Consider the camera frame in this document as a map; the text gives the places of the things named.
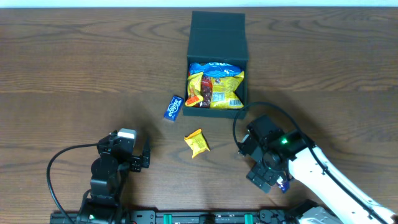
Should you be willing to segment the dark blue chocolate bar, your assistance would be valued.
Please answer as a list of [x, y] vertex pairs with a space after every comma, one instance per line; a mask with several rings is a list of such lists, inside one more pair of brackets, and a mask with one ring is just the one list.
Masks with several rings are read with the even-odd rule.
[[283, 179], [282, 177], [279, 177], [276, 183], [283, 194], [286, 193], [290, 188], [289, 179]]

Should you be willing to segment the yellow Hacks candy bag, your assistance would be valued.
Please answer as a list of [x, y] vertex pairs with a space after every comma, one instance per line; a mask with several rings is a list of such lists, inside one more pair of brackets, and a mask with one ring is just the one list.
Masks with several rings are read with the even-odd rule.
[[243, 107], [243, 103], [235, 94], [244, 79], [244, 72], [233, 77], [211, 78], [212, 95], [211, 109], [235, 110]]

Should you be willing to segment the yellow orange snack packet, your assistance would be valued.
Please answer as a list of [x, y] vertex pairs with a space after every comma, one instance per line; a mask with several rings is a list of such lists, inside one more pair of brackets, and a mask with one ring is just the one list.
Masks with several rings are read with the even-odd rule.
[[203, 101], [203, 96], [201, 95], [201, 80], [203, 77], [203, 73], [196, 73], [190, 75], [187, 78], [187, 93], [188, 98], [185, 102], [185, 106], [192, 107], [195, 106], [197, 103]]

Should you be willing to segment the red Hacks candy bag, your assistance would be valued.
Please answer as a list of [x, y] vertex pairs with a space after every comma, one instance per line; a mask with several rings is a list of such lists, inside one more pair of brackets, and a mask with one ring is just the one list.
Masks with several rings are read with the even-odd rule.
[[203, 76], [201, 79], [201, 96], [203, 97], [203, 100], [199, 102], [199, 107], [210, 108], [212, 88], [213, 85], [211, 82], [211, 78], [208, 76]]

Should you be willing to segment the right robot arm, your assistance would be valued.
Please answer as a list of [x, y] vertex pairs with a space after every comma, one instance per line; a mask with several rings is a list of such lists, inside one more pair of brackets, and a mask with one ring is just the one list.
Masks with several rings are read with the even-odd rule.
[[334, 222], [396, 223], [392, 210], [352, 183], [303, 132], [285, 132], [267, 116], [246, 128], [239, 151], [255, 161], [246, 177], [263, 192], [274, 185], [286, 192], [290, 181], [297, 180], [331, 210]]

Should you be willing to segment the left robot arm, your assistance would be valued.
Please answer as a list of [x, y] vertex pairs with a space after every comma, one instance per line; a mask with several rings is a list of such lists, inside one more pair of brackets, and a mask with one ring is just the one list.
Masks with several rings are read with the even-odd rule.
[[91, 165], [90, 197], [84, 199], [76, 217], [77, 223], [131, 223], [129, 210], [121, 195], [130, 172], [150, 166], [150, 146], [142, 154], [133, 154], [137, 132], [122, 128], [98, 141], [99, 158]]

